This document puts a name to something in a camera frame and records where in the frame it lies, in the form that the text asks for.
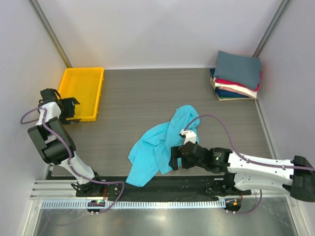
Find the turquoise t shirt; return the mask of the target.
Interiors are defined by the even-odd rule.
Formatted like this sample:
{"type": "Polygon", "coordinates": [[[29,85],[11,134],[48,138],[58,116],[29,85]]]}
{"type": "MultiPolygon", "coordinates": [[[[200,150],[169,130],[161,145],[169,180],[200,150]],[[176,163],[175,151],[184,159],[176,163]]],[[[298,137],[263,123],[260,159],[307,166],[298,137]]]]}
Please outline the turquoise t shirt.
{"type": "Polygon", "coordinates": [[[129,152],[132,167],[126,183],[143,187],[157,173],[170,172],[171,148],[184,143],[180,132],[198,116],[192,105],[184,105],[176,109],[170,121],[146,131],[129,152]]]}

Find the yellow plastic tray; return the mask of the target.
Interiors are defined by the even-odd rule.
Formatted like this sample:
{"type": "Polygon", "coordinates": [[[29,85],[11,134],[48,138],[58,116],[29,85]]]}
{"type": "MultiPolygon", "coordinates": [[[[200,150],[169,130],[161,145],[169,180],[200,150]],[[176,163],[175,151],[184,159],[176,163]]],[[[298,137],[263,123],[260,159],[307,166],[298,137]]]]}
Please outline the yellow plastic tray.
{"type": "Polygon", "coordinates": [[[104,68],[67,68],[64,71],[59,94],[62,98],[74,97],[80,103],[75,106],[75,116],[81,122],[96,121],[104,81],[104,68]]]}

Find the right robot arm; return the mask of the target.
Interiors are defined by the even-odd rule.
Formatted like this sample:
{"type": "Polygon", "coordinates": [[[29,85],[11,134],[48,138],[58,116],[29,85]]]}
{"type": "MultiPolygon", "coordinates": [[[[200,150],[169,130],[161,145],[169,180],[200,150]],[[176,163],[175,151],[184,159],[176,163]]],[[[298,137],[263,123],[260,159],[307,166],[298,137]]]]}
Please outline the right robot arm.
{"type": "Polygon", "coordinates": [[[246,195],[257,189],[288,192],[304,202],[315,200],[315,171],[302,156],[273,160],[237,154],[221,147],[206,149],[198,143],[187,142],[171,148],[169,166],[175,171],[180,166],[184,169],[197,166],[222,174],[218,180],[206,181],[205,193],[213,199],[246,195]]]}

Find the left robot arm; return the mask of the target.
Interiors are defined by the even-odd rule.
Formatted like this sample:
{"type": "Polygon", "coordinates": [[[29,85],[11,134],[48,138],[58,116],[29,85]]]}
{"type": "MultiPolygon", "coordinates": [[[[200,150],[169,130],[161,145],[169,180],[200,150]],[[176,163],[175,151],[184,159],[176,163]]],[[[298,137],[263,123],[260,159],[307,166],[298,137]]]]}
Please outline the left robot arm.
{"type": "Polygon", "coordinates": [[[45,163],[63,167],[77,179],[71,184],[77,197],[100,196],[105,187],[99,174],[78,157],[76,145],[64,128],[65,124],[79,122],[67,119],[74,117],[75,106],[80,103],[74,97],[61,98],[53,88],[42,90],[40,95],[39,119],[28,129],[36,150],[45,163]]]}

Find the navy folded shirt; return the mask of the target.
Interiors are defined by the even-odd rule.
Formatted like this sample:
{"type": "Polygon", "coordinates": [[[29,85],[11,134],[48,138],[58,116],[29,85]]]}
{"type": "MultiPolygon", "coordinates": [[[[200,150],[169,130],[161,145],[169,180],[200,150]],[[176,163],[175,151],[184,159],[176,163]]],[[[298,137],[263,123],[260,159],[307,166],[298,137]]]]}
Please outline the navy folded shirt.
{"type": "Polygon", "coordinates": [[[239,93],[235,93],[235,92],[230,92],[230,91],[225,91],[225,90],[222,90],[222,89],[219,89],[219,88],[215,88],[214,86],[214,80],[213,80],[213,74],[215,72],[215,69],[214,68],[210,68],[210,83],[215,91],[215,94],[216,96],[219,96],[219,97],[243,97],[243,98],[246,98],[248,96],[246,95],[242,95],[242,94],[239,94],[239,93]]]}

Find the pink folded shirt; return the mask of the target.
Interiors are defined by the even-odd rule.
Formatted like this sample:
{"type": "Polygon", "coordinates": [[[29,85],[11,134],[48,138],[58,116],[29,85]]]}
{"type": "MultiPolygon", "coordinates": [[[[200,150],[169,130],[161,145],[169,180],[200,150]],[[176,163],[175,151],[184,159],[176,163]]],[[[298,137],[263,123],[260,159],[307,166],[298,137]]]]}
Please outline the pink folded shirt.
{"type": "Polygon", "coordinates": [[[238,86],[234,85],[215,85],[215,88],[219,88],[225,91],[235,92],[239,94],[243,94],[242,90],[239,90],[238,86]]]}

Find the white folded shirt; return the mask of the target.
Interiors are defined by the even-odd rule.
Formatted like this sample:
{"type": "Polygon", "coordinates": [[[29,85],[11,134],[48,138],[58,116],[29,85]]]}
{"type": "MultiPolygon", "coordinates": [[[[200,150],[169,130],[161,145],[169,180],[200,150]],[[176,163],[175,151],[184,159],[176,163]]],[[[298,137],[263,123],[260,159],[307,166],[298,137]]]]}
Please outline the white folded shirt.
{"type": "MultiPolygon", "coordinates": [[[[224,84],[215,82],[214,85],[224,85],[224,84]]],[[[242,90],[242,92],[243,92],[242,95],[246,95],[246,96],[251,97],[253,99],[257,99],[257,91],[253,91],[249,88],[245,88],[245,87],[241,87],[241,86],[238,86],[238,87],[239,87],[239,90],[242,90]]]]}

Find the grey-blue folded shirt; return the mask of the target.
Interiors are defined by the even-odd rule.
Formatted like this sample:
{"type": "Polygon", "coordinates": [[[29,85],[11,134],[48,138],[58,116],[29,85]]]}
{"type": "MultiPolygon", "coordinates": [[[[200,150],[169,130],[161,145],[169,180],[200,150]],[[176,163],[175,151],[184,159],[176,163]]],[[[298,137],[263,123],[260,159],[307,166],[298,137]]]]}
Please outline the grey-blue folded shirt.
{"type": "Polygon", "coordinates": [[[240,83],[255,90],[260,81],[261,61],[255,57],[218,52],[214,77],[240,83]]]}

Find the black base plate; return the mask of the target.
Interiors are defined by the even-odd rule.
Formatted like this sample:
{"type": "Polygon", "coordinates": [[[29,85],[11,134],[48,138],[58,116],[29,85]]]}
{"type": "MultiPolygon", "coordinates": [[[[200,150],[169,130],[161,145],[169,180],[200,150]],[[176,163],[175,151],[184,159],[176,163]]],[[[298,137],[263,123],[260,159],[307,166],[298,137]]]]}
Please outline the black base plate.
{"type": "Polygon", "coordinates": [[[233,186],[233,180],[225,176],[157,176],[145,186],[137,187],[126,183],[122,188],[120,182],[125,176],[111,176],[106,180],[115,184],[93,185],[93,190],[83,190],[79,184],[72,183],[77,197],[103,197],[115,200],[122,193],[119,201],[124,202],[199,202],[213,201],[217,197],[248,196],[250,190],[241,191],[233,186]]]}

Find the aluminium rail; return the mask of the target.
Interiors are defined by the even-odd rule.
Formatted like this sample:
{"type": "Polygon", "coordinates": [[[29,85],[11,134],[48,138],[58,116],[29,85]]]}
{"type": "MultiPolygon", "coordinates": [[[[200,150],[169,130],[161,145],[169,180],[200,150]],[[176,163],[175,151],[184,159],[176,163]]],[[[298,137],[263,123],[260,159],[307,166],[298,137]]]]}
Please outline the aluminium rail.
{"type": "Polygon", "coordinates": [[[36,180],[30,195],[31,200],[71,199],[76,190],[71,186],[73,180],[36,180]]]}

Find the left aluminium corner post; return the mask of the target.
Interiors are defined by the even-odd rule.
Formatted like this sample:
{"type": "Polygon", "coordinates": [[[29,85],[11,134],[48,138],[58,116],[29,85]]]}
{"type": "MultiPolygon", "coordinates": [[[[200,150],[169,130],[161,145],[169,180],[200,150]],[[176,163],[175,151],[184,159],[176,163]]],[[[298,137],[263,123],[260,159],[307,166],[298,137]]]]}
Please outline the left aluminium corner post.
{"type": "Polygon", "coordinates": [[[39,2],[37,0],[29,0],[29,3],[34,10],[34,13],[38,17],[40,23],[42,24],[43,28],[45,29],[46,33],[48,34],[53,46],[57,50],[57,53],[61,57],[65,66],[67,68],[72,68],[72,64],[71,64],[68,56],[66,55],[60,41],[58,40],[58,37],[56,36],[51,24],[49,23],[49,20],[47,19],[44,11],[42,10],[39,2]]]}

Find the aluminium corner post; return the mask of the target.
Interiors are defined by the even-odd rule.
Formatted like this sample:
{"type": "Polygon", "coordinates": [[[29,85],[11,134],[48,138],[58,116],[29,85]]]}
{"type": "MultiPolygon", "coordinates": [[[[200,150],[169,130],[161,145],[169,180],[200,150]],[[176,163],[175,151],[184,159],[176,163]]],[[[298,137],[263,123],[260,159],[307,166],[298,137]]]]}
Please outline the aluminium corner post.
{"type": "Polygon", "coordinates": [[[40,23],[42,24],[43,28],[45,29],[46,33],[48,34],[53,46],[57,50],[57,53],[61,57],[65,66],[67,68],[72,68],[72,64],[71,64],[68,56],[66,55],[60,41],[58,40],[58,37],[56,36],[51,24],[49,23],[49,20],[47,19],[44,11],[42,10],[39,2],[37,0],[29,0],[29,3],[34,10],[34,13],[38,17],[40,23]]]}
{"type": "Polygon", "coordinates": [[[266,28],[257,48],[255,49],[253,53],[253,57],[258,58],[265,46],[267,45],[268,41],[271,39],[274,31],[276,30],[278,24],[280,23],[282,17],[288,10],[292,3],[292,0],[282,0],[280,2],[280,5],[278,6],[276,12],[274,13],[270,23],[268,24],[268,27],[266,28]]]}

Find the right aluminium corner post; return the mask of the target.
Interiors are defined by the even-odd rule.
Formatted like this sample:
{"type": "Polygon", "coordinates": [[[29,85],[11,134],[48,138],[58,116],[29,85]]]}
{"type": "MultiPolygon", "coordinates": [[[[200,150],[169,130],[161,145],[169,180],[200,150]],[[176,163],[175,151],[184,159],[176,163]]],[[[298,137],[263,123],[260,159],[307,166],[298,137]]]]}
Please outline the right aluminium corner post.
{"type": "Polygon", "coordinates": [[[268,24],[268,27],[266,28],[257,48],[255,49],[253,53],[253,57],[258,58],[265,46],[267,45],[268,41],[271,39],[274,31],[276,30],[278,24],[280,23],[282,17],[288,10],[292,3],[292,0],[282,0],[280,2],[280,5],[278,6],[276,12],[274,13],[270,23],[268,24]]]}

